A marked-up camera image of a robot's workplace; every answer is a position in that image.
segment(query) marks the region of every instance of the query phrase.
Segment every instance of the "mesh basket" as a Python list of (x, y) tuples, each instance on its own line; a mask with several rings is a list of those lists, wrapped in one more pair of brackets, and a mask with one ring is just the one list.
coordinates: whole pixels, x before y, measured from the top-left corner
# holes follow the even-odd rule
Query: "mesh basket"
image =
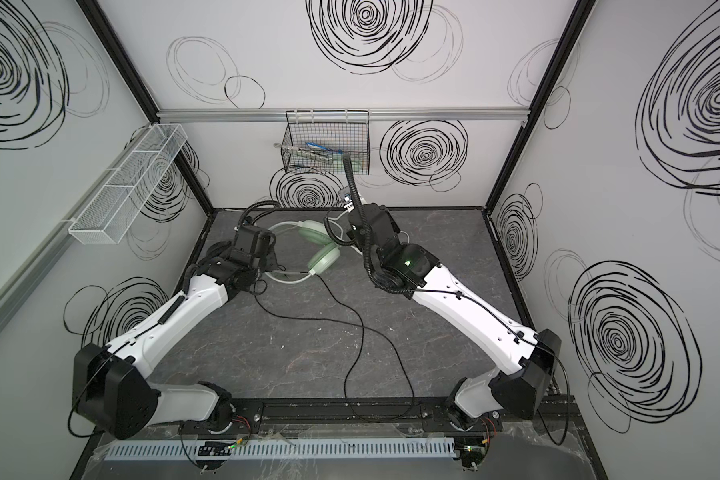
[(186, 142), (179, 124), (154, 124), (69, 228), (83, 245), (118, 244)]
[[(319, 120), (320, 117), (330, 120)], [(352, 157), (356, 175), (367, 175), (371, 143), (366, 110), (291, 110), (280, 144), (282, 166), (310, 167), (331, 174), (344, 174), (342, 152)]]

